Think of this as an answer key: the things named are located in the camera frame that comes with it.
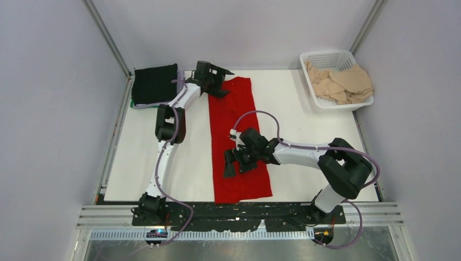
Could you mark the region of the red t-shirt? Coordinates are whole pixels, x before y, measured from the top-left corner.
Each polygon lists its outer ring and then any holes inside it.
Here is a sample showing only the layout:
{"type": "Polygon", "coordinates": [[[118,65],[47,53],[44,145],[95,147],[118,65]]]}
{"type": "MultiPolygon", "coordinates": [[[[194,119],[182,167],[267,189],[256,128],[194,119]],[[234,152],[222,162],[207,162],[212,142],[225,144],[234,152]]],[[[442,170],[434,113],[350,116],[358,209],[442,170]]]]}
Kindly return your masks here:
{"type": "Polygon", "coordinates": [[[236,176],[225,178],[225,152],[235,148],[229,138],[230,130],[238,118],[256,109],[249,78],[235,77],[222,84],[229,91],[224,98],[208,97],[211,132],[211,155],[215,203],[238,203],[271,197],[272,189],[266,164],[257,163],[257,168],[246,173],[239,172],[239,164],[233,165],[236,176]]]}

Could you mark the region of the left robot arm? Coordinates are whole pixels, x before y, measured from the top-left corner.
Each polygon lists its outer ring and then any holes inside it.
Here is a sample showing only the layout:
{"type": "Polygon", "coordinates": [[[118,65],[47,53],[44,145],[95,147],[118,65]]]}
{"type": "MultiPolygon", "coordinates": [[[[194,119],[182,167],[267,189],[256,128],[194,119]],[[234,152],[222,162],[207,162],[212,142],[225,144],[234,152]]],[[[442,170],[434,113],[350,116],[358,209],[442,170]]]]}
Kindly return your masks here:
{"type": "Polygon", "coordinates": [[[160,226],[167,223],[168,203],[194,210],[192,206],[168,195],[163,189],[163,179],[170,172],[173,158],[186,134],[186,110],[203,94],[217,98],[229,92],[222,89],[227,76],[234,73],[208,61],[198,61],[189,78],[175,77],[169,82],[181,86],[180,92],[167,104],[158,106],[155,137],[158,141],[157,159],[146,191],[132,208],[134,226],[160,226]]]}

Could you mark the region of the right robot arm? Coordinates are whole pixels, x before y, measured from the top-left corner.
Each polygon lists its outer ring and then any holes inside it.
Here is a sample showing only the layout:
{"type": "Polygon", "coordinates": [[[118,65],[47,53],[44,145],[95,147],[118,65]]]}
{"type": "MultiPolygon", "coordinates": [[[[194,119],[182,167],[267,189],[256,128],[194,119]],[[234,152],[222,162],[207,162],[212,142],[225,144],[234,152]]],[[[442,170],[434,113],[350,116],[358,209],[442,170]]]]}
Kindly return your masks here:
{"type": "Polygon", "coordinates": [[[317,223],[326,222],[344,200],[357,198],[373,170],[364,154],[342,138],[315,147],[289,144],[280,138],[268,140],[254,128],[243,132],[231,130],[229,137],[236,145],[224,152],[224,178],[255,170],[258,163],[292,164],[320,170],[328,184],[308,207],[309,215],[317,223]]]}

